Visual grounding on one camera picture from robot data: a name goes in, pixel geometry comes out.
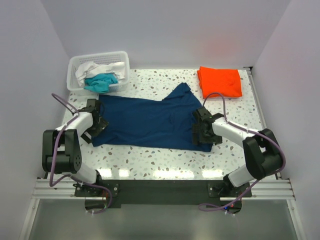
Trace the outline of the navy blue t shirt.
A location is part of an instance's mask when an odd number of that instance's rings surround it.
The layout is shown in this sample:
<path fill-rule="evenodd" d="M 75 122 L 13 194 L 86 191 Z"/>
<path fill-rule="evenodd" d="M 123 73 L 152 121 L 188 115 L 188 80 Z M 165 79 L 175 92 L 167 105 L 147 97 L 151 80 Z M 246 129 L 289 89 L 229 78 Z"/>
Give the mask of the navy blue t shirt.
<path fill-rule="evenodd" d="M 208 153 L 211 143 L 193 144 L 193 112 L 201 107 L 187 83 L 179 84 L 163 100 L 100 95 L 108 126 L 92 138 L 94 147 L 133 145 Z"/>

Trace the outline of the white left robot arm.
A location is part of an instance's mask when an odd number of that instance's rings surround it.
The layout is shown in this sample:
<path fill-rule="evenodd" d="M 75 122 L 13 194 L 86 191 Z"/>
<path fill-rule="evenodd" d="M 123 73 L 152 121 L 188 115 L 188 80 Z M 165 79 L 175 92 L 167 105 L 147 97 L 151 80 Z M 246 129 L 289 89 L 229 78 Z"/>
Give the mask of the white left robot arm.
<path fill-rule="evenodd" d="M 90 98 L 86 106 L 75 109 L 72 118 L 56 129 L 45 130 L 42 135 L 42 168 L 50 173 L 49 186 L 54 187 L 64 178 L 86 183 L 86 191 L 99 196 L 104 184 L 100 173 L 83 163 L 80 139 L 92 144 L 108 126 L 104 119 L 104 104 Z"/>

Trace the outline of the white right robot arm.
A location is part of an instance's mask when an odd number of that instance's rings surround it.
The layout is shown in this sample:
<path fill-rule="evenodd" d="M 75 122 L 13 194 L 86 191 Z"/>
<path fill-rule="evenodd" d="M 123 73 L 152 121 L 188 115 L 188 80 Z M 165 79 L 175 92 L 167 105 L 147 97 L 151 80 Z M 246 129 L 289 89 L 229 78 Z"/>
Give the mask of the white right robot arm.
<path fill-rule="evenodd" d="M 195 145 L 219 145 L 223 138 L 240 146 L 245 164 L 223 178 L 223 192 L 235 196 L 241 186 L 253 180 L 274 174 L 285 166 L 284 153 L 270 129 L 261 131 L 246 128 L 217 113 L 212 115 L 205 107 L 193 112 L 196 123 L 192 125 L 192 141 Z"/>

